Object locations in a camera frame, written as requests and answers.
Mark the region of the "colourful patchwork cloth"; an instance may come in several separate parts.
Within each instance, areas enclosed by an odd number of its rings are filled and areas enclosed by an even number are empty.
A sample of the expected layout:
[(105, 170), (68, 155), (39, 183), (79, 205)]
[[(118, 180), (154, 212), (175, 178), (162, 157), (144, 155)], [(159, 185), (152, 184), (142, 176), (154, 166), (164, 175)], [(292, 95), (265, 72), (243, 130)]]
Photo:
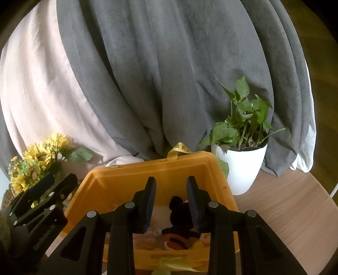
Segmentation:
[[(134, 249), (165, 250), (165, 237), (160, 231), (172, 226), (170, 223), (171, 210), (168, 206), (155, 206), (149, 228), (145, 234), (133, 234)], [(192, 237), (188, 240), (188, 249), (201, 249), (210, 245), (210, 233), (202, 233), (199, 239)]]

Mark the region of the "black plush toy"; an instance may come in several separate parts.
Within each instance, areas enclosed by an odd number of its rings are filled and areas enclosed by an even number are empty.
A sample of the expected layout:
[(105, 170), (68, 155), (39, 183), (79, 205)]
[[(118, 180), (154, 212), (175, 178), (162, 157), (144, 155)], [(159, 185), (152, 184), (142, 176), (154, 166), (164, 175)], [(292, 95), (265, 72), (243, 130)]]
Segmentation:
[(200, 239), (201, 233), (193, 231), (190, 206), (181, 197), (173, 196), (169, 203), (171, 227), (161, 230), (166, 250), (187, 250), (191, 238)]

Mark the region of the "sunflower bouquet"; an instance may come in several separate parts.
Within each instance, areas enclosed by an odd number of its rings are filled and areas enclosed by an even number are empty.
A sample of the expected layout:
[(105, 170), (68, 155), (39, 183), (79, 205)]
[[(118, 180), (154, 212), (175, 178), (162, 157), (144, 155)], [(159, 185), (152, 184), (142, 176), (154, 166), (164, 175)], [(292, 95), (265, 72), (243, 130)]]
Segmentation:
[(94, 154), (85, 146), (70, 146), (70, 139), (63, 133), (52, 132), (44, 140), (33, 143), (14, 156), (9, 163), (10, 191), (14, 197), (42, 182), (48, 175), (59, 177), (63, 164), (89, 162)]

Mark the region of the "orange plastic storage box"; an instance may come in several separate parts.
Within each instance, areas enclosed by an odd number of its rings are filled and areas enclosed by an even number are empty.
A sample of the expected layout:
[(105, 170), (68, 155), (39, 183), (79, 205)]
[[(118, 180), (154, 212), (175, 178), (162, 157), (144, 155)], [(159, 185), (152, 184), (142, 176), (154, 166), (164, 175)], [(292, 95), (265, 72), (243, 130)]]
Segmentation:
[(87, 212), (95, 210), (104, 214), (131, 201), (137, 191), (145, 188), (151, 176), (156, 179), (151, 229), (169, 226), (168, 205), (173, 196), (187, 200), (186, 185), (189, 176), (195, 177), (198, 187), (207, 191), (212, 200), (229, 210), (238, 210), (216, 156), (210, 152), (198, 152), (91, 170), (65, 211), (68, 224), (61, 236), (65, 237)]

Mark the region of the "green felt leaf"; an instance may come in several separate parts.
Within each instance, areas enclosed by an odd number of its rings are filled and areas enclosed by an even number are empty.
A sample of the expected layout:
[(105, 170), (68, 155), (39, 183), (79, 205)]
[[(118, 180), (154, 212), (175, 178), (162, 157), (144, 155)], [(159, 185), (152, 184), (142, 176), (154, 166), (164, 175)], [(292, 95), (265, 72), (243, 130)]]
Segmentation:
[(163, 257), (159, 259), (158, 268), (151, 275), (171, 274), (171, 272), (193, 272), (201, 273), (192, 268), (182, 257)]

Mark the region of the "white ribbed plant pot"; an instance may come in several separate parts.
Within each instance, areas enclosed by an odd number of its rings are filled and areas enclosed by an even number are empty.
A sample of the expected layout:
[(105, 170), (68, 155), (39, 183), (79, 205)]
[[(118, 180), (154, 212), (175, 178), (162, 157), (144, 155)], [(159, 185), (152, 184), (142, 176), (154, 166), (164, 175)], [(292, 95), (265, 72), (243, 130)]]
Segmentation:
[(243, 151), (224, 151), (216, 144), (211, 145), (211, 152), (229, 166), (227, 182), (233, 195), (242, 195), (249, 190), (261, 169), (266, 150), (267, 144)]

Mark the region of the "green potted plant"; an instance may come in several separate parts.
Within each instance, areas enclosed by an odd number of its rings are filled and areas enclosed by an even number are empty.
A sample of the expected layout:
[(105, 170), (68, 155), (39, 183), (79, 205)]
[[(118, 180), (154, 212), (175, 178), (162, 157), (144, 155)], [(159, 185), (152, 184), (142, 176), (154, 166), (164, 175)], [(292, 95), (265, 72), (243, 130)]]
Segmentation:
[(225, 146), (229, 151), (256, 151), (267, 145), (270, 136), (287, 127), (273, 130), (267, 115), (271, 109), (270, 102), (259, 95), (249, 99), (250, 88), (245, 76), (236, 80), (235, 90), (231, 91), (221, 85), (230, 99), (230, 114), (223, 121), (217, 122), (209, 136), (200, 142), (201, 146)]

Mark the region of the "pale pink curtain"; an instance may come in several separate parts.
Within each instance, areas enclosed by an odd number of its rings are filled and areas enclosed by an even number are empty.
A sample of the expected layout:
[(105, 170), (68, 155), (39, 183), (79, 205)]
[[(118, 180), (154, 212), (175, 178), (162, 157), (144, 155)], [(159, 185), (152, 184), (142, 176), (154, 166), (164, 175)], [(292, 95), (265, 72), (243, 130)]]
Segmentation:
[(61, 42), (55, 1), (41, 1), (17, 25), (1, 51), (1, 169), (52, 132), (94, 156), (69, 171), (79, 178), (100, 166), (138, 163), (115, 142), (85, 98)]

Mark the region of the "grey curtain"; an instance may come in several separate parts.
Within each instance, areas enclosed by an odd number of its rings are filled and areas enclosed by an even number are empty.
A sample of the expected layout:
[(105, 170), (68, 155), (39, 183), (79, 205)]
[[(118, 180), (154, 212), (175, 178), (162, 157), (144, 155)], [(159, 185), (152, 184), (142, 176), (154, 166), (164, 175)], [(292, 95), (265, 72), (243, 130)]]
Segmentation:
[[(1, 2), (1, 51), (41, 1)], [(109, 137), (139, 159), (178, 142), (200, 150), (230, 114), (221, 88), (245, 76), (271, 103), (262, 169), (310, 170), (316, 142), (309, 72), (280, 1), (55, 1), (75, 78)]]

